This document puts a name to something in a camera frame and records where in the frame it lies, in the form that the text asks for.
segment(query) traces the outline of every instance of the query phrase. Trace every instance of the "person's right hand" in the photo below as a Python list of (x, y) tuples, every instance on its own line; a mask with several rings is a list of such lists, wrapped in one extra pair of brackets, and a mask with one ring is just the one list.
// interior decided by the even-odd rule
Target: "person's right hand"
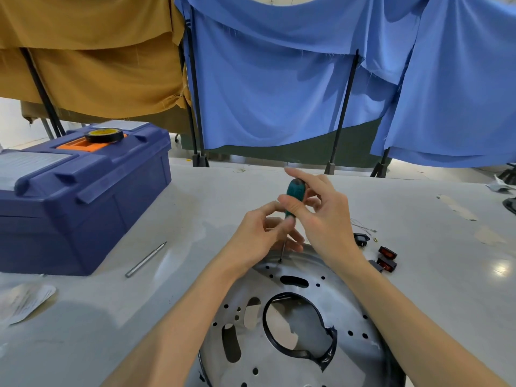
[[(306, 231), (306, 237), (326, 264), (333, 268), (338, 262), (355, 263), (365, 258), (353, 237), (347, 197), (337, 192), (326, 175), (312, 175), (297, 168), (285, 172), (306, 182), (304, 201), (280, 195), (278, 201), (294, 214)], [(305, 205), (313, 207), (310, 212)]]

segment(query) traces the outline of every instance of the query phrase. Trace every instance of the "blue fabric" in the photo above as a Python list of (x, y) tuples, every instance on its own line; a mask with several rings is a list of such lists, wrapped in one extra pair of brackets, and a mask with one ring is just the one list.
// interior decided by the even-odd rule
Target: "blue fabric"
[(348, 54), (356, 48), (363, 58), (343, 126), (379, 118), (396, 92), (418, 24), (417, 0), (315, 0), (289, 7), (175, 2), (186, 19), (190, 4), (195, 8), (207, 149), (277, 146), (335, 130), (352, 63)]
[(439, 167), (513, 162), (515, 101), (516, 9), (494, 0), (430, 0), (399, 102), (371, 153), (392, 147), (390, 157)]

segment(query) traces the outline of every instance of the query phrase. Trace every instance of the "screwdriver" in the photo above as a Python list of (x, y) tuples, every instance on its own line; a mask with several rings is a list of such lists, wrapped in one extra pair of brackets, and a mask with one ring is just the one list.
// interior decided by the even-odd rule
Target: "screwdriver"
[[(291, 182), (288, 184), (287, 195), (293, 196), (294, 198), (297, 198), (299, 201), (303, 201), (305, 191), (306, 191), (306, 184), (304, 183), (304, 181), (302, 181), (299, 178), (295, 178), (295, 179), (292, 179)], [(294, 217), (294, 219), (296, 218), (296, 216), (294, 216), (292, 213), (290, 213), (289, 211), (286, 211), (285, 219), (288, 216), (292, 216), (292, 217)], [(287, 245), (287, 240), (285, 239), (285, 241), (283, 242), (283, 247), (281, 248), (281, 256), (280, 256), (280, 260), (278, 261), (278, 263), (281, 263), (283, 254), (285, 253), (286, 245)]]

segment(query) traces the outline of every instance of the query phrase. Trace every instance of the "tabletop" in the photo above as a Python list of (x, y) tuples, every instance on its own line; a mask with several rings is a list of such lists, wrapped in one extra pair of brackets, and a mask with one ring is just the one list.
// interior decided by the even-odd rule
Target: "tabletop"
[[(244, 213), (286, 191), (260, 169), (172, 166), (172, 182), (89, 277), (0, 273), (0, 289), (57, 293), (0, 332), (4, 386), (95, 386), (184, 294)], [(352, 218), (398, 253), (386, 277), (476, 357), (516, 385), (516, 216), (485, 185), (334, 175)], [(164, 241), (138, 273), (124, 274)], [(196, 366), (190, 385), (199, 380)]]

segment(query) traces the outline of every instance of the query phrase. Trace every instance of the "toolbox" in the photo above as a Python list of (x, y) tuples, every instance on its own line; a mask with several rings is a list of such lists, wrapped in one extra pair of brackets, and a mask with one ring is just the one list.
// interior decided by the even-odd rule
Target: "toolbox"
[[(114, 134), (108, 142), (87, 138)], [(164, 129), (108, 121), (4, 150), (0, 271), (93, 273), (170, 183), (170, 148)]]

